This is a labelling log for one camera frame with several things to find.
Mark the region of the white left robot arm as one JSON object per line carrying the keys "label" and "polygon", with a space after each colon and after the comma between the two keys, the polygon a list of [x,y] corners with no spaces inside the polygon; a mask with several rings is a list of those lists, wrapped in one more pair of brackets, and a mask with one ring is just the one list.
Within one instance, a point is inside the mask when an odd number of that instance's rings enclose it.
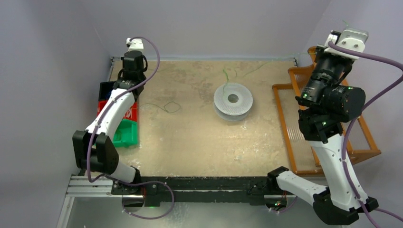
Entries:
{"label": "white left robot arm", "polygon": [[120,161],[112,139],[126,112],[144,90],[148,62],[139,50],[127,51],[121,60],[122,69],[107,103],[85,130],[75,131],[72,142],[78,168],[132,184],[140,178],[140,172]]}

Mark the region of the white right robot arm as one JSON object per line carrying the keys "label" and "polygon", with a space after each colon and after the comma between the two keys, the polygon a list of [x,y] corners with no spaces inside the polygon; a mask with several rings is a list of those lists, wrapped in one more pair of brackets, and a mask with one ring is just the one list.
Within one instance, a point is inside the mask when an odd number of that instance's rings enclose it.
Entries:
{"label": "white right robot arm", "polygon": [[317,185],[285,167],[268,173],[268,188],[293,193],[309,203],[321,221],[328,225],[350,225],[359,214],[378,207],[375,198],[361,188],[352,164],[343,153],[345,132],[342,123],[362,113],[366,95],[359,87],[342,85],[353,60],[316,47],[315,67],[301,94],[298,126],[316,152],[327,185]]}

